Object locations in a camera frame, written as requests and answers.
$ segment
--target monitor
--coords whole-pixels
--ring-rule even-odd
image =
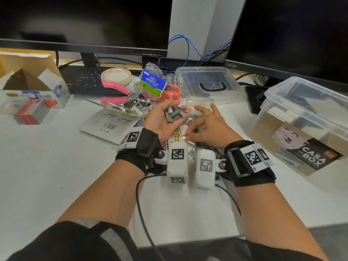
[[[172,0],[1,0],[0,47],[167,56]]]
[[[347,91],[348,0],[246,0],[225,67]]]

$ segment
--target white desk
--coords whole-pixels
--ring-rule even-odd
[[[99,109],[72,96],[64,109],[50,110],[39,126],[19,126],[12,118],[0,115],[0,260],[52,225],[114,161],[114,144],[78,130]],[[231,113],[247,125],[254,119],[247,103],[222,105],[219,110],[228,125],[246,137]],[[306,226],[348,222],[347,198],[321,192],[270,157],[278,187]],[[146,180],[140,195],[155,244],[243,233],[238,212],[222,190],[199,190],[191,183],[176,187],[166,180]],[[137,246],[150,246],[137,210],[129,230]]]

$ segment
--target forearm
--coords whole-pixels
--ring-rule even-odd
[[[143,177],[144,173],[135,165],[116,160],[57,222],[97,219],[128,227],[136,203],[135,187]]]
[[[275,184],[238,187],[237,196],[246,239],[327,260]]]

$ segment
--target transparent lid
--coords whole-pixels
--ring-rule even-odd
[[[187,97],[223,97],[244,93],[231,71],[224,67],[180,67],[175,74]]]
[[[303,78],[291,77],[265,96],[298,115],[348,139],[348,97]]]

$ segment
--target keyboard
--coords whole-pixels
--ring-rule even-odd
[[[125,96],[124,93],[111,88],[105,88],[100,75],[112,67],[66,66],[61,70],[71,94]],[[129,70],[132,75],[140,76],[142,70]]]

